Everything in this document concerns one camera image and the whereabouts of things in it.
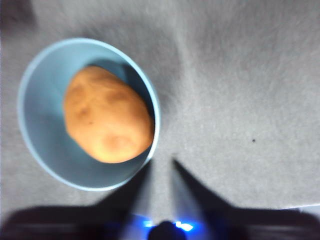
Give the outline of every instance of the brown potato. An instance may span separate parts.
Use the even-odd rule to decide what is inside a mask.
[[[63,108],[68,134],[100,162],[125,162],[153,141],[154,123],[143,99],[101,67],[85,67],[73,77]]]

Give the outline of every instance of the bowl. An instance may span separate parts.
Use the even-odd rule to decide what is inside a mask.
[[[90,65],[129,84],[144,99],[154,120],[151,146],[126,162],[99,162],[66,132],[65,90],[75,73]],[[159,138],[159,101],[148,77],[122,51],[94,39],[65,39],[41,51],[23,74],[17,113],[25,144],[37,162],[59,181],[86,191],[106,191],[125,184],[151,159]]]

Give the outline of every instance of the bowl rim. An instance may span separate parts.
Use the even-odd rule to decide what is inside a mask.
[[[148,153],[146,159],[144,160],[143,164],[132,175],[127,177],[127,179],[125,179],[117,184],[111,185],[111,186],[88,187],[88,186],[79,185],[79,184],[76,184],[76,183],[73,183],[73,182],[70,182],[70,181],[64,179],[62,176],[58,175],[53,170],[51,170],[47,166],[47,164],[42,160],[42,157],[39,156],[34,144],[31,141],[31,138],[28,134],[28,131],[27,131],[26,119],[25,119],[25,115],[24,115],[24,102],[25,102],[26,90],[29,85],[31,75],[33,74],[33,72],[37,68],[37,66],[43,61],[43,59],[47,55],[49,55],[50,53],[56,51],[57,49],[59,49],[61,47],[64,47],[66,45],[75,44],[75,43],[87,43],[87,44],[98,45],[98,46],[104,47],[108,50],[111,50],[114,53],[116,53],[117,55],[119,55],[121,58],[123,58],[125,61],[127,61],[128,64],[138,73],[138,75],[140,76],[140,78],[144,82],[144,84],[148,90],[148,93],[150,95],[150,98],[151,98],[153,112],[154,112],[154,137],[153,137],[153,141],[152,141],[149,153]],[[19,86],[18,97],[17,97],[17,116],[18,116],[18,125],[20,128],[20,132],[22,134],[22,138],[23,138],[27,148],[29,149],[31,155],[40,164],[40,166],[44,170],[46,170],[47,173],[49,173],[52,177],[59,180],[60,182],[66,184],[70,187],[74,187],[79,190],[90,191],[90,192],[101,192],[101,191],[112,190],[112,189],[118,188],[118,187],[126,184],[128,181],[130,181],[150,161],[150,159],[154,155],[154,152],[156,150],[156,146],[159,141],[160,124],[161,124],[160,102],[159,102],[159,99],[157,96],[157,92],[156,92],[154,86],[152,85],[152,83],[150,82],[149,78],[147,77],[147,75],[143,72],[143,70],[128,55],[126,55],[124,52],[117,49],[116,47],[114,47],[106,42],[100,41],[100,40],[95,40],[95,39],[85,38],[85,37],[67,38],[67,39],[63,39],[58,42],[55,42],[55,43],[45,47],[44,49],[42,49],[32,59],[32,61],[28,64],[27,68],[25,69],[25,71],[22,75],[22,78],[21,78],[21,83]]]

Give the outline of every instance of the blue light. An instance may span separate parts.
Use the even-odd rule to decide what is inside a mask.
[[[152,228],[155,225],[153,224],[152,221],[143,221],[143,226],[145,228]],[[177,228],[179,228],[179,229],[182,229],[182,230],[186,231],[186,232],[189,232],[194,228],[194,226],[192,226],[192,225],[190,225],[188,223],[181,223],[181,221],[176,221],[175,222],[175,226]]]
[[[186,232],[189,232],[194,228],[192,225],[190,225],[188,223],[181,223],[181,221],[176,221],[175,226],[177,228],[180,228],[180,229],[186,231]]]
[[[143,225],[146,227],[146,228],[152,228],[154,225],[152,223],[152,221],[143,221]]]

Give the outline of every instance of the gray surface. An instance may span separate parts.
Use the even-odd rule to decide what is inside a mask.
[[[12,4],[19,2],[24,7]],[[320,1],[10,0],[2,7],[2,219],[109,194],[53,179],[18,128],[24,69],[42,48],[70,37],[121,49],[158,91],[162,129],[150,206],[140,207],[155,222],[175,217],[172,157],[239,207],[320,203]]]

